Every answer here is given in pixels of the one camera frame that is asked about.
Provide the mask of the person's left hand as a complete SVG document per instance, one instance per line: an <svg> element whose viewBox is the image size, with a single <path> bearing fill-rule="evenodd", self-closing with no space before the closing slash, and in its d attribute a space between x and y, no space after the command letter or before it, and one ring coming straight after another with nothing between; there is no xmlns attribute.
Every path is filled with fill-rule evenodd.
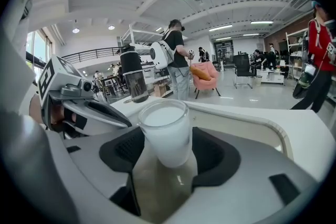
<svg viewBox="0 0 336 224"><path fill-rule="evenodd" d="M50 112L51 123L56 124L62 122L63 120L67 120L70 122L76 122L77 115L66 109L63 105L53 105Z"/></svg>

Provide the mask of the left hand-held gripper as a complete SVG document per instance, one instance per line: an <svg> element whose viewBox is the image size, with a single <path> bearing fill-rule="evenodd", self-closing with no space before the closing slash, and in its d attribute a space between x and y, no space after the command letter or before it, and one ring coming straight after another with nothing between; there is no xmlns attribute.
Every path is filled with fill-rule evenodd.
<svg viewBox="0 0 336 224"><path fill-rule="evenodd" d="M61 124L51 123L51 109L61 103L71 112L71 120L72 114L76 115L75 130L83 135L112 133L132 126L121 112L92 99L91 82L63 58L52 55L37 85L43 123L50 130L61 130Z"/></svg>

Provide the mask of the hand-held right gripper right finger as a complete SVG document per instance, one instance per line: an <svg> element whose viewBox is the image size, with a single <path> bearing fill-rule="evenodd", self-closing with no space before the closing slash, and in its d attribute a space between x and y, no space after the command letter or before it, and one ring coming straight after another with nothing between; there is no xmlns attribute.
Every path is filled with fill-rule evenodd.
<svg viewBox="0 0 336 224"><path fill-rule="evenodd" d="M168 223L256 223L282 211L317 181L272 146L193 128L197 175Z"/></svg>

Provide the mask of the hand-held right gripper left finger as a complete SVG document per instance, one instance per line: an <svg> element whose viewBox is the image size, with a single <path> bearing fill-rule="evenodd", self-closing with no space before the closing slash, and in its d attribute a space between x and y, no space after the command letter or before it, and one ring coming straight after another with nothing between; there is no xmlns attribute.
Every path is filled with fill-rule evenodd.
<svg viewBox="0 0 336 224"><path fill-rule="evenodd" d="M66 149L85 178L108 200L141 215L133 182L133 169L144 150L139 127L64 141Z"/></svg>

